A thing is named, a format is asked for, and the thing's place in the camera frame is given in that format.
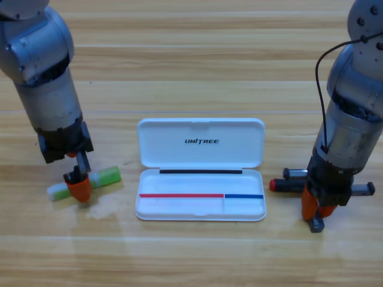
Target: wooden table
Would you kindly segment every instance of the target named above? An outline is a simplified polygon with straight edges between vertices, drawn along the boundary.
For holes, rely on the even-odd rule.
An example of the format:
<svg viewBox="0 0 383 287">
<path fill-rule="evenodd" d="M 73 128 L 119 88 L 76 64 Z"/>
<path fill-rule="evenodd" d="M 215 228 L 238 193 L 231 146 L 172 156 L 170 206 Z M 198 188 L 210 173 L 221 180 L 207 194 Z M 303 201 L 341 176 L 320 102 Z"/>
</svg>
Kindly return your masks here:
<svg viewBox="0 0 383 287">
<path fill-rule="evenodd" d="M 75 161 L 45 164 L 1 75 L 0 286 L 383 286 L 383 142 L 356 177 L 376 194 L 336 209 L 321 234 L 301 220 L 299 198 L 268 190 L 283 167 L 308 163 L 321 124 L 315 62 L 348 39 L 352 2 L 52 1 L 75 41 L 90 164 L 117 165 L 123 181 L 95 191 L 88 208 L 50 202 L 45 189 Z M 321 65 L 323 88 L 336 56 Z M 139 220 L 136 125 L 146 117 L 263 120 L 266 218 Z"/>
</svg>

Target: open case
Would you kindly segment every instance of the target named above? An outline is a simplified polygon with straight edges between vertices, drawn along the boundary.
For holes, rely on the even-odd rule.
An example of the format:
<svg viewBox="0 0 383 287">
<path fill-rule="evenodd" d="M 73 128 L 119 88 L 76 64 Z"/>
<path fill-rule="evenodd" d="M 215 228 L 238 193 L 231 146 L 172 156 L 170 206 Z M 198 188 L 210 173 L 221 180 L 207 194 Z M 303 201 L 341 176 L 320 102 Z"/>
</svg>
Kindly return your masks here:
<svg viewBox="0 0 383 287">
<path fill-rule="evenodd" d="M 147 118 L 138 124 L 144 220 L 259 221 L 266 216 L 256 118 Z"/>
</svg>

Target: orange gripper part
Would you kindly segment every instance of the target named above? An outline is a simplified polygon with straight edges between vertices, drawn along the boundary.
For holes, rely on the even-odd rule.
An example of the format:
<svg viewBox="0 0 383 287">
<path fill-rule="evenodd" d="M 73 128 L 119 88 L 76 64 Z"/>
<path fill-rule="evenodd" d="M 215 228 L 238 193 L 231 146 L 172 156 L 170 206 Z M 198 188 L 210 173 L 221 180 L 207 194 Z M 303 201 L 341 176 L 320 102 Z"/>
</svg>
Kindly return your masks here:
<svg viewBox="0 0 383 287">
<path fill-rule="evenodd" d="M 302 216 L 304 220 L 312 219 L 318 209 L 317 199 L 310 194 L 307 189 L 307 184 L 305 185 L 305 189 L 302 193 Z"/>
<path fill-rule="evenodd" d="M 334 206 L 323 206 L 319 208 L 319 214 L 322 218 L 330 216 L 333 211 L 337 208 L 337 205 Z"/>
<path fill-rule="evenodd" d="M 85 180 L 77 184 L 66 183 L 69 193 L 81 203 L 86 203 L 90 200 L 92 195 L 92 186 L 90 184 L 89 176 Z"/>
</svg>

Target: black cable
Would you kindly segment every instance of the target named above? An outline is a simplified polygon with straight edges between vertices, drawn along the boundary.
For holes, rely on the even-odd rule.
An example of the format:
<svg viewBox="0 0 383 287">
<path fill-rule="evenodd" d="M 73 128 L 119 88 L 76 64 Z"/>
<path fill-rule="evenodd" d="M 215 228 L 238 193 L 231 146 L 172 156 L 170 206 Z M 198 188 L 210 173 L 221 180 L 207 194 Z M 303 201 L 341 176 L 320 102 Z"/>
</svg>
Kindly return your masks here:
<svg viewBox="0 0 383 287">
<path fill-rule="evenodd" d="M 343 42 L 333 48 L 331 48 L 330 50 L 324 52 L 324 54 L 319 58 L 318 62 L 317 62 L 317 65 L 315 66 L 315 79 L 317 80 L 317 87 L 318 87 L 318 92 L 319 92 L 319 98 L 321 100 L 321 106 L 322 106 L 322 116 L 323 116 L 323 131 L 324 131 L 324 152 L 327 153 L 328 150 L 327 150 L 327 125 L 326 125 L 326 112 L 324 110 L 324 103 L 323 103 L 323 96 L 322 96 L 322 91 L 321 91 L 321 87 L 319 85 L 319 76 L 318 76 L 318 68 L 319 68 L 319 64 L 320 62 L 323 60 L 324 57 L 326 57 L 328 54 L 330 54 L 332 51 L 335 51 L 336 49 L 338 48 L 341 48 L 343 46 L 346 46 L 346 45 L 349 45 L 349 44 L 355 44 L 355 43 L 359 43 L 359 42 L 363 42 L 363 43 L 367 43 L 368 40 L 372 39 L 372 38 L 376 38 L 378 36 L 382 36 L 383 35 L 383 32 L 380 32 L 380 33 L 376 33 L 372 36 L 364 36 L 362 35 L 360 37 L 360 39 L 358 40 L 353 40 L 353 41 L 347 41 L 347 42 Z"/>
</svg>

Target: silver robot arm segment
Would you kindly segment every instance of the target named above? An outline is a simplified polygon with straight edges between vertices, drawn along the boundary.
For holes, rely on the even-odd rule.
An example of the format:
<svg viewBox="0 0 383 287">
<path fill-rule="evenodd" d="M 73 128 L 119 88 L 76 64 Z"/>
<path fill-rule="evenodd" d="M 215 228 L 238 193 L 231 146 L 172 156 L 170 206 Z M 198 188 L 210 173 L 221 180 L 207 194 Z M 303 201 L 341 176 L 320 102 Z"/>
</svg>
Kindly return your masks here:
<svg viewBox="0 0 383 287">
<path fill-rule="evenodd" d="M 351 39 L 383 30 L 383 1 L 355 1 L 348 16 Z M 341 169 L 360 172 L 383 131 L 383 37 L 348 45 L 336 59 L 327 82 L 332 98 L 326 113 L 329 150 L 323 129 L 319 155 Z"/>
<path fill-rule="evenodd" d="M 86 152 L 93 146 L 69 71 L 72 36 L 48 2 L 1 1 L 0 69 L 16 87 L 45 161 L 80 154 L 81 174 L 67 174 L 66 180 L 81 181 L 90 171 Z"/>
</svg>

